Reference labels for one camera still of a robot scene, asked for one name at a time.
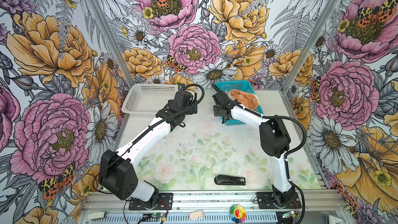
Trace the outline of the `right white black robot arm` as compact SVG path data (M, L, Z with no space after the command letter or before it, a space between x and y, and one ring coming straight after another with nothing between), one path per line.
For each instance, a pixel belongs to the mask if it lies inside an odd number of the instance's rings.
M221 116L224 120L241 121L259 131L261 148L271 158L274 205L278 208L286 207L293 198L295 190L290 182L288 162L285 158L291 138L282 118L266 117L246 108L238 101L232 101L221 92L214 94L212 98L215 102L215 116Z

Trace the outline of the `teal plastic basket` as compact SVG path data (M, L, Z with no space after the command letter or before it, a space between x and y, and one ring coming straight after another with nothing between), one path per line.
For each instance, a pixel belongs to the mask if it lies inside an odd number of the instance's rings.
M224 81L224 82L216 82L215 85L221 90L221 91L227 91L230 92L232 89L236 89L239 91L255 94L255 91L251 85L251 83L247 80L229 80L229 81ZM235 119L229 119L229 120L224 120L222 117L222 123L225 125L241 125L244 124L243 122Z

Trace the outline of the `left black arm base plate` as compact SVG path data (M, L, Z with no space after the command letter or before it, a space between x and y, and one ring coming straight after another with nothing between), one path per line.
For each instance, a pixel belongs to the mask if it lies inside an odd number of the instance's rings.
M147 202L133 198L129 203L128 209L130 211L169 211L173 206L173 196L173 193L161 192Z

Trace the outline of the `orange rabbit print towel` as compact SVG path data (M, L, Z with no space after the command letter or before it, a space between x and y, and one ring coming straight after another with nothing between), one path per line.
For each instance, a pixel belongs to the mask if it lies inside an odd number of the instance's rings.
M228 98L233 101L240 102L240 104L244 105L250 110L255 110L260 105L259 98L253 93L248 93L237 89L231 89L230 91L225 91L225 93Z

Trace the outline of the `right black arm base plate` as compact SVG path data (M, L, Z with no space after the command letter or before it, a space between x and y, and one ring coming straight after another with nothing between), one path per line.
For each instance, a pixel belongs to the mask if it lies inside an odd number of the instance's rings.
M301 209L302 204L296 192L285 194L271 191L260 191L256 193L259 209Z

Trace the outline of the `white plastic basket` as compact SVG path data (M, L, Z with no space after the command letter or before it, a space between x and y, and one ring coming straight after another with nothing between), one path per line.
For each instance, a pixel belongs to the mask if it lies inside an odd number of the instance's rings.
M177 91L177 85L135 84L124 99L122 112L135 117L154 118Z

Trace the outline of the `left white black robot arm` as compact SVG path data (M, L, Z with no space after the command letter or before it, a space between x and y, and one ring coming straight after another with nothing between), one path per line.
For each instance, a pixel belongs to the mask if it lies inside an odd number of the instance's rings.
M205 90L198 84L179 89L137 137L116 151L108 150L102 155L97 176L99 184L120 200L137 199L153 208L158 202L159 190L139 179L135 170L158 141L176 127L185 126L185 117L198 112L198 104L204 96Z

